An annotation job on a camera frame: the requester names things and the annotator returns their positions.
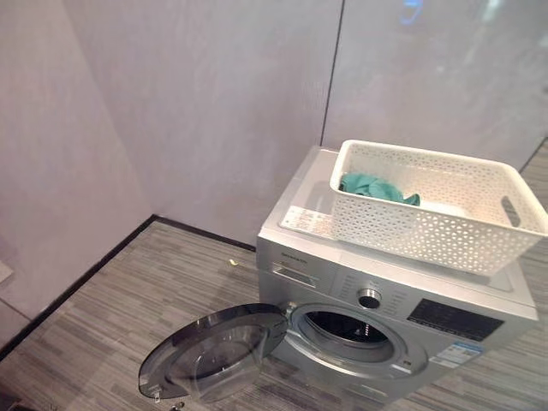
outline baseboard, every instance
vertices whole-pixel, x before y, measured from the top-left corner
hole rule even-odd
[[[149,225],[153,222],[158,221],[159,223],[167,224],[171,227],[176,227],[178,229],[184,229],[191,233],[202,235],[213,240],[225,242],[232,246],[245,248],[249,251],[255,251],[255,247],[249,244],[232,240],[221,235],[210,233],[209,231],[204,231],[202,229],[197,229],[190,225],[179,223],[175,220],[171,220],[166,217],[160,217],[156,214],[152,214],[147,220],[145,220],[139,227],[131,232],[126,238],[120,241],[114,248],[112,248],[98,263],[94,264],[86,273],[77,279],[68,289],[66,289],[61,295],[59,295],[44,311],[42,311],[35,319],[33,319],[25,328],[23,328],[19,333],[13,337],[6,345],[0,350],[0,361],[2,361],[9,353],[11,353],[15,347],[17,347],[25,338],[29,336],[31,332],[36,330],[52,313],[54,313],[72,294],[74,294],[78,289],[89,281],[101,268],[103,268],[109,261],[111,261],[118,253],[120,253],[132,240],[137,237],[142,231],[144,231]]]
[[[212,240],[225,242],[227,244],[230,244],[231,246],[244,248],[246,250],[253,251],[253,252],[256,251],[255,246],[252,246],[250,244],[246,244],[245,242],[232,240],[231,238],[223,237],[222,235],[218,235],[218,234],[213,234],[213,233],[211,233],[209,231],[205,231],[203,229],[197,229],[196,227],[193,227],[191,225],[187,225],[187,224],[184,224],[184,223],[179,223],[178,221],[172,220],[170,218],[158,217],[157,221],[159,223],[164,223],[164,224],[170,225],[171,227],[176,227],[178,229],[184,229],[185,231],[189,231],[191,233],[195,233],[195,234],[207,237],[207,238],[211,238]]]

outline wall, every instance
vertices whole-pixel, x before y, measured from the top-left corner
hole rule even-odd
[[[341,2],[65,5],[152,209],[254,244],[319,143]]]
[[[0,2],[0,56],[1,346],[152,211],[63,5]]]
[[[548,134],[548,2],[381,3],[345,2],[325,145],[373,140],[522,167]]]

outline plastic basket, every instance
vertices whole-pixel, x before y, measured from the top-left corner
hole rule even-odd
[[[346,173],[384,178],[420,206],[339,190]],[[339,240],[492,276],[546,237],[548,218],[518,172],[489,160],[359,140],[331,175]]]

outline teal cloth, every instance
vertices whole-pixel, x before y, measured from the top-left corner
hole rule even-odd
[[[382,178],[368,176],[367,174],[345,174],[342,176],[339,189],[346,193],[420,206],[420,196],[418,194],[413,194],[404,199],[402,192],[392,184]]]

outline open door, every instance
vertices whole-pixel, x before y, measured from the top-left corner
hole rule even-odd
[[[186,325],[143,361],[139,391],[149,398],[215,402],[252,384],[288,321],[270,304],[227,308]]]

